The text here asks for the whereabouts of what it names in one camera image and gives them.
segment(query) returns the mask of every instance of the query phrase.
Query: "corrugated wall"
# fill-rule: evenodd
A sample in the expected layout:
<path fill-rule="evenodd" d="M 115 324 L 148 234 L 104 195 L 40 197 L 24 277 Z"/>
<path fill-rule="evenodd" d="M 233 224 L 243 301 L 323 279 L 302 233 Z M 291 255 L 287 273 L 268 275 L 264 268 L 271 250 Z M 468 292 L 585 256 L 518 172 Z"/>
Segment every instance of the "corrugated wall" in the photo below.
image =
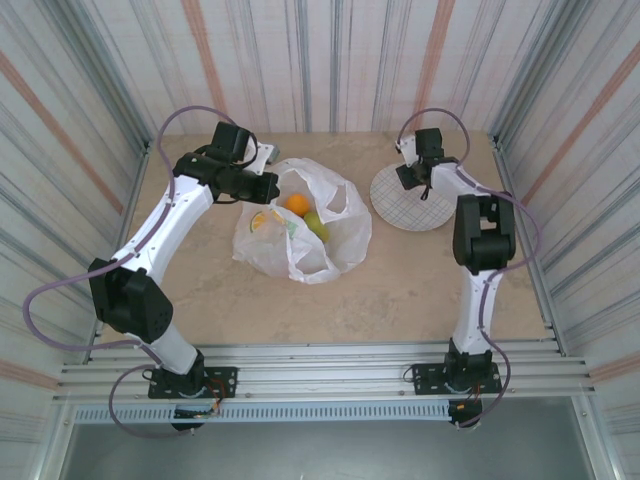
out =
<path fill-rule="evenodd" d="M 588 359 L 627 478 L 640 478 L 640 3 L 580 6 L 499 133 L 544 228 L 558 326 Z"/>
<path fill-rule="evenodd" d="M 385 131 L 452 109 L 487 130 L 554 0 L 78 0 L 150 130 L 212 105 L 258 132 Z M 440 121 L 441 117 L 429 119 Z M 170 133 L 209 133 L 185 115 Z"/>
<path fill-rule="evenodd" d="M 24 478 L 63 362 L 27 331 L 21 304 L 44 283 L 86 271 L 117 240 L 142 142 L 121 128 L 91 69 L 52 14 L 55 2 L 0 5 L 0 477 Z M 36 323 L 86 344 L 88 285 L 41 295 Z"/>

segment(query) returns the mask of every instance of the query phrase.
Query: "white plastic bag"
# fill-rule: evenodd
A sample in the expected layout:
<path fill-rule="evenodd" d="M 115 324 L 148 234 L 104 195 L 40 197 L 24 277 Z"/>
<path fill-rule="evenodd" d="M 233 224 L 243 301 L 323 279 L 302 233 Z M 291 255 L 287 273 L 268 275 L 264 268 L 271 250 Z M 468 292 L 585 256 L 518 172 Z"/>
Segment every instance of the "white plastic bag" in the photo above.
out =
<path fill-rule="evenodd" d="M 267 275 L 308 284 L 329 282 L 361 263 L 371 239 L 371 214 L 355 185 L 308 158 L 284 160 L 272 171 L 279 176 L 280 196 L 269 205 L 243 204 L 233 258 Z M 282 206 L 294 193 L 309 199 L 329 230 L 326 244 Z"/>

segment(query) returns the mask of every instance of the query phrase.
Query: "black mounting bracket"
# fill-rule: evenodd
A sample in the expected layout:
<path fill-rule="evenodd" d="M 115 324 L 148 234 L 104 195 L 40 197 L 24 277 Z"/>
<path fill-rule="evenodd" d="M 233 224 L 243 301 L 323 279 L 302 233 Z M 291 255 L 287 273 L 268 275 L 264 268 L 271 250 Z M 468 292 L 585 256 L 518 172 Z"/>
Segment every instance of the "black mounting bracket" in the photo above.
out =
<path fill-rule="evenodd" d="M 460 353 L 452 340 L 442 363 L 416 363 L 411 366 L 416 395 L 499 393 L 502 390 L 498 366 L 492 354 Z"/>
<path fill-rule="evenodd" d="M 151 372 L 148 396 L 151 399 L 234 398 L 238 386 L 236 367 L 205 367 L 198 350 L 196 360 L 186 375 L 157 368 Z"/>

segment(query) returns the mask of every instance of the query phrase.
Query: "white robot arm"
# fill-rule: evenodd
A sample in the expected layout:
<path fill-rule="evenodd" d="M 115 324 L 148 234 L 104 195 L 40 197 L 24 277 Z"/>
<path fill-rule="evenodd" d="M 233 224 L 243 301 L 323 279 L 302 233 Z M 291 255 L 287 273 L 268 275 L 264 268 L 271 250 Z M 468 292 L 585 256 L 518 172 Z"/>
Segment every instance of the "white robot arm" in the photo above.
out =
<path fill-rule="evenodd" d="M 401 139 L 396 150 L 405 161 L 396 169 L 405 190 L 422 187 L 421 198 L 426 200 L 433 189 L 456 205 L 453 253 L 463 278 L 458 324 L 445 362 L 439 365 L 444 368 L 414 368 L 414 379 L 424 379 L 417 383 L 417 392 L 424 385 L 431 393 L 441 393 L 442 385 L 452 392 L 466 392 L 475 385 L 499 391 L 497 383 L 491 385 L 499 376 L 483 331 L 488 335 L 491 329 L 500 271 L 515 254 L 513 205 L 476 182 L 455 158 L 444 155 L 439 129 L 418 130 Z"/>
<path fill-rule="evenodd" d="M 167 187 L 162 199 L 138 232 L 122 249 L 105 262 L 96 259 L 95 270 L 132 253 L 135 245 L 154 228 L 168 202 L 171 209 L 160 228 L 136 255 L 119 268 L 90 280 L 98 318 L 128 337 L 139 340 L 160 359 L 165 375 L 176 382 L 184 397 L 197 395 L 204 388 L 204 371 L 199 352 L 180 335 L 172 322 L 173 307 L 159 288 L 166 268 L 195 222 L 216 203 L 221 193 L 236 200 L 269 203 L 279 194 L 277 175 L 263 175 L 265 165 L 278 154 L 277 147 L 248 141 L 247 131 L 219 123 L 211 145 L 188 153 L 174 169 L 175 194 Z M 245 159 L 255 160 L 246 167 L 235 165 L 242 151 Z"/>

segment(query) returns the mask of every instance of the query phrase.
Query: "marble surface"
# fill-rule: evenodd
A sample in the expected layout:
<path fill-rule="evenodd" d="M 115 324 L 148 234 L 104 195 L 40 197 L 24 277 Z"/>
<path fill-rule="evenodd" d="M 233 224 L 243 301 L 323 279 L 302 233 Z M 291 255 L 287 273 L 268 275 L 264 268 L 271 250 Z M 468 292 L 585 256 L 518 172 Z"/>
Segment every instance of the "marble surface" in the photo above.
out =
<path fill-rule="evenodd" d="M 444 132 L 443 136 L 447 154 L 461 156 L 462 135 Z M 407 232 L 382 220 L 369 200 L 376 173 L 400 161 L 393 135 L 261 134 L 259 139 L 279 146 L 279 160 L 311 158 L 355 183 L 373 217 L 367 258 L 327 284 L 308 286 L 270 278 L 231 258 L 241 206 L 214 207 L 189 232 L 162 284 L 185 338 L 195 344 L 448 339 L 458 319 L 462 275 L 451 251 L 453 218 L 430 232 Z M 209 136 L 174 136 L 167 137 L 164 145 L 175 162 L 209 141 Z M 501 187 L 484 133 L 472 134 L 465 168 L 485 185 Z M 131 233 L 151 212 L 166 184 L 166 172 L 154 152 Z M 546 336 L 526 268 L 505 275 L 491 333 L 499 339 Z M 119 337 L 107 327 L 102 338 Z"/>

